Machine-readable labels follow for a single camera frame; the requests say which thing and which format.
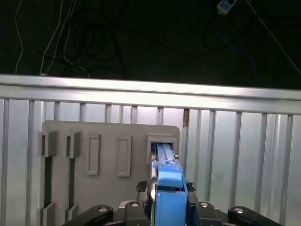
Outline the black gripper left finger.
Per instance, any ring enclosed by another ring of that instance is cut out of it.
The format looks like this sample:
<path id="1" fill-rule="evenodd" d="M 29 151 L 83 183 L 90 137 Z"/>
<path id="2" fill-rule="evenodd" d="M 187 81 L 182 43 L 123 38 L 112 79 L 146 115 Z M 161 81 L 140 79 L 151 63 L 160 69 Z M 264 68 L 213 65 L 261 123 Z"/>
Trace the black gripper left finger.
<path id="1" fill-rule="evenodd" d="M 147 181 L 136 186 L 136 200 L 124 201 L 117 210 L 108 205 L 96 205 L 68 220 L 65 226 L 147 226 Z"/>

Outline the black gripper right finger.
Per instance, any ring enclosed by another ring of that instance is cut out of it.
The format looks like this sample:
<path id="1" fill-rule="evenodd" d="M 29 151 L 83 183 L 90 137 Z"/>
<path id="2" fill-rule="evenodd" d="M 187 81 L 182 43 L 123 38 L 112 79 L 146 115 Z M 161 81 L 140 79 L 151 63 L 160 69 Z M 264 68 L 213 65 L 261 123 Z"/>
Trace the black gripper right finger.
<path id="1" fill-rule="evenodd" d="M 234 206 L 223 212 L 213 204 L 200 201 L 192 182 L 187 182 L 188 226 L 281 226 L 281 224 L 244 206 Z"/>

